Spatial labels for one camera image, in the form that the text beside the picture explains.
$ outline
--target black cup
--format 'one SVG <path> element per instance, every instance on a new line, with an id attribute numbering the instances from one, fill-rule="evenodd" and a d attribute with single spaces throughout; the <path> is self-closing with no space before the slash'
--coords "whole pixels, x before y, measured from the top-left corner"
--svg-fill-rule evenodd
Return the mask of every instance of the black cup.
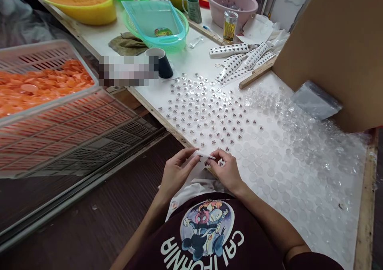
<path id="1" fill-rule="evenodd" d="M 170 66 L 165 51 L 160 48 L 152 48 L 145 51 L 147 57 L 158 57 L 158 69 L 154 66 L 154 71 L 158 70 L 158 75 L 163 79 L 168 79 L 173 76 L 173 70 Z"/>

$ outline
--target cardboard panel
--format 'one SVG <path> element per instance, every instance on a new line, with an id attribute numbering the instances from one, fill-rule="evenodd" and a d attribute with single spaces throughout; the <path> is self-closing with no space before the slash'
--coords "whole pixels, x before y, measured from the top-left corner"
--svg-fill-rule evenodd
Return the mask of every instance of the cardboard panel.
<path id="1" fill-rule="evenodd" d="M 312 0 L 273 66 L 294 91 L 307 80 L 343 104 L 347 132 L 383 125 L 383 0 Z"/>

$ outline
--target plastic cover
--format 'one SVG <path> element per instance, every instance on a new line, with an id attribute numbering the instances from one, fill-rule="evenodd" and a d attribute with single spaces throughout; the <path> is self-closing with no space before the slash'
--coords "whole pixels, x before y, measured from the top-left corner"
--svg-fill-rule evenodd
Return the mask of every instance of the plastic cover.
<path id="1" fill-rule="evenodd" d="M 313 118 L 323 120 L 342 109 L 342 105 L 316 84 L 305 82 L 292 96 L 292 101 Z"/>

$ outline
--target yellow liquid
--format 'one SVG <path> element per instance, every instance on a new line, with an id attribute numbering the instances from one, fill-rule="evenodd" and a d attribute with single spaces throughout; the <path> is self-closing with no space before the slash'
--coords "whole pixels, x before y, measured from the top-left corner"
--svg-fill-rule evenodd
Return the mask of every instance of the yellow liquid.
<path id="1" fill-rule="evenodd" d="M 223 39 L 231 43 L 234 40 L 235 34 L 235 24 L 230 24 L 225 22 L 225 26 L 223 28 Z"/>

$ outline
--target brown cloth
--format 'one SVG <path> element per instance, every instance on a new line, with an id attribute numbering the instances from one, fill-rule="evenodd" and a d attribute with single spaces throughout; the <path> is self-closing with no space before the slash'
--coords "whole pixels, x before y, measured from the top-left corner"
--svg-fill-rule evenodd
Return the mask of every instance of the brown cloth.
<path id="1" fill-rule="evenodd" d="M 109 47 L 121 56 L 137 56 L 145 52 L 148 47 L 132 33 L 122 33 L 109 42 Z"/>

